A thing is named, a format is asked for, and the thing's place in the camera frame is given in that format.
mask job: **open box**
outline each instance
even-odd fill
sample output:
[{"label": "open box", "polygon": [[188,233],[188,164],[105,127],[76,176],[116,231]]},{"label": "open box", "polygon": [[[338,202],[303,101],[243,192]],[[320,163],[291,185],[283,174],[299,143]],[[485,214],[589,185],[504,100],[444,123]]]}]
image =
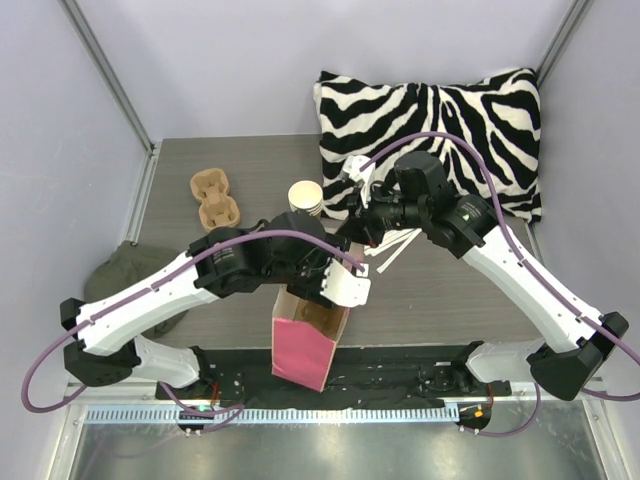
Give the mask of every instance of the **open box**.
[{"label": "open box", "polygon": [[[364,256],[362,245],[353,245],[349,253]],[[321,392],[349,310],[302,300],[281,285],[272,314],[271,373]]]}]

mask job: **wall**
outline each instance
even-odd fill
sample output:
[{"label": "wall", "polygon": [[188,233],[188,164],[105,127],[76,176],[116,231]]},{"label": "wall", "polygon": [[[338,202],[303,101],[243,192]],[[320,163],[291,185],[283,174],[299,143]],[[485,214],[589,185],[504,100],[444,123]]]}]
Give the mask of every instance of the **wall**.
[{"label": "wall", "polygon": [[[22,377],[62,333],[60,301],[122,238],[144,153],[57,2],[4,5],[0,65],[0,478],[37,479],[61,415],[25,411]],[[56,353],[34,401],[66,380]]]},{"label": "wall", "polygon": [[321,69],[371,83],[537,67],[571,0],[79,0],[149,135],[314,133]]},{"label": "wall", "polygon": [[[640,10],[595,1],[542,88],[541,190],[536,228],[547,266],[601,311],[631,323],[640,349]],[[603,369],[611,392],[640,390],[640,369],[617,353]],[[610,404],[640,478],[640,404]]]}]

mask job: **pillow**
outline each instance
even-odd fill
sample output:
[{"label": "pillow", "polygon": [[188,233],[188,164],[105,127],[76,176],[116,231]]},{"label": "pillow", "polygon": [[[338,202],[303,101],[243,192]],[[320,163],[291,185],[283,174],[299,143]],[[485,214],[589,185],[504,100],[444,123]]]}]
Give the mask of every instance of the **pillow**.
[{"label": "pillow", "polygon": [[[341,181],[340,170],[349,155],[371,157],[406,135],[436,130],[462,137],[480,153],[506,213],[540,220],[540,98],[532,69],[451,86],[369,86],[322,72],[313,96],[322,129],[323,212],[329,217],[342,220],[348,213],[353,184]],[[395,186],[393,164],[413,150],[439,158],[460,194],[490,197],[471,156],[442,138],[414,140],[379,160],[374,179]]]}]

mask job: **floor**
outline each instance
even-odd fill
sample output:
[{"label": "floor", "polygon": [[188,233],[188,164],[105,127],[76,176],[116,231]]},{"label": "floor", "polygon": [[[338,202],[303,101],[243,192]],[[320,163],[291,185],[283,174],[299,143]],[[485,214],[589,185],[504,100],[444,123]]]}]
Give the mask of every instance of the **floor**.
[{"label": "floor", "polygon": [[[153,180],[139,241],[184,250],[205,234],[189,180],[206,168],[225,170],[241,225],[288,210],[287,190],[298,180],[320,182],[315,135],[165,140]],[[529,247],[525,226],[512,228]],[[373,267],[386,255],[375,257]],[[485,277],[447,251],[416,239],[382,274],[372,272],[366,306],[349,317],[343,345],[514,341],[538,337],[507,297]],[[235,295],[193,309],[162,343],[205,349],[267,347],[276,286],[250,297]]]},{"label": "floor", "polygon": [[[533,404],[496,403],[488,430],[521,425]],[[86,425],[70,478],[607,478],[582,402],[544,402],[527,431],[506,439],[463,434],[450,423],[258,424],[201,438],[176,432],[173,424]],[[115,458],[121,454],[135,458]]]}]

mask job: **olive green fabric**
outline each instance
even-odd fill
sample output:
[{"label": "olive green fabric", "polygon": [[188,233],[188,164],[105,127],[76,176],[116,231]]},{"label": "olive green fabric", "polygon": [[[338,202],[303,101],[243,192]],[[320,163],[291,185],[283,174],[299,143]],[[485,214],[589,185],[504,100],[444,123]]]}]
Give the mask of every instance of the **olive green fabric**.
[{"label": "olive green fabric", "polygon": [[[84,285],[84,301],[103,300],[131,285],[144,280],[173,261],[178,253],[170,248],[123,242],[109,260],[91,274]],[[179,313],[142,334],[147,338],[159,338],[171,330],[187,312]]]}]

